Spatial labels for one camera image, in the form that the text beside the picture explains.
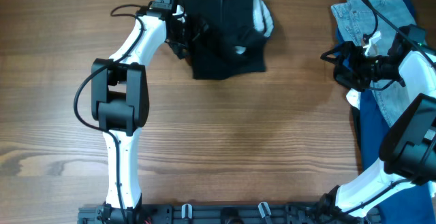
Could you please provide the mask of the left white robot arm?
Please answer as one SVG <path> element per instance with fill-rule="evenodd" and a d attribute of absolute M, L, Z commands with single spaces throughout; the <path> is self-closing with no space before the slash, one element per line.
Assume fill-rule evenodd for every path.
<path fill-rule="evenodd" d="M 146 66 L 162 44 L 188 55 L 189 32 L 183 0 L 153 0 L 133 15 L 135 25 L 124 44 L 91 67 L 91 113 L 108 152 L 106 201 L 79 223 L 145 223 L 138 180 L 138 144 L 149 115 Z"/>

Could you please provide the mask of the black pants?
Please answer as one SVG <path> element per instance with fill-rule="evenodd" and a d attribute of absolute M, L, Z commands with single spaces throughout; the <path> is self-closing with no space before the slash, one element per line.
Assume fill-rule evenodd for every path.
<path fill-rule="evenodd" d="M 263 0 L 182 0 L 190 30 L 193 78 L 225 80 L 265 72 L 274 21 Z"/>

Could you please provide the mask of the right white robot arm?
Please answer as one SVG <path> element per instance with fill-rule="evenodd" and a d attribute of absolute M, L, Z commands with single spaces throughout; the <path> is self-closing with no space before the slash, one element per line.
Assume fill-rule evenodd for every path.
<path fill-rule="evenodd" d="M 365 217 L 394 194 L 435 181 L 435 55 L 421 44 L 425 34 L 416 25 L 399 27 L 386 56 L 366 54 L 380 39 L 379 31 L 366 46 L 343 42 L 321 55 L 334 64 L 339 84 L 363 91 L 372 81 L 399 82 L 409 104 L 384 137 L 375 162 L 325 197 L 333 205 L 332 219 Z"/>

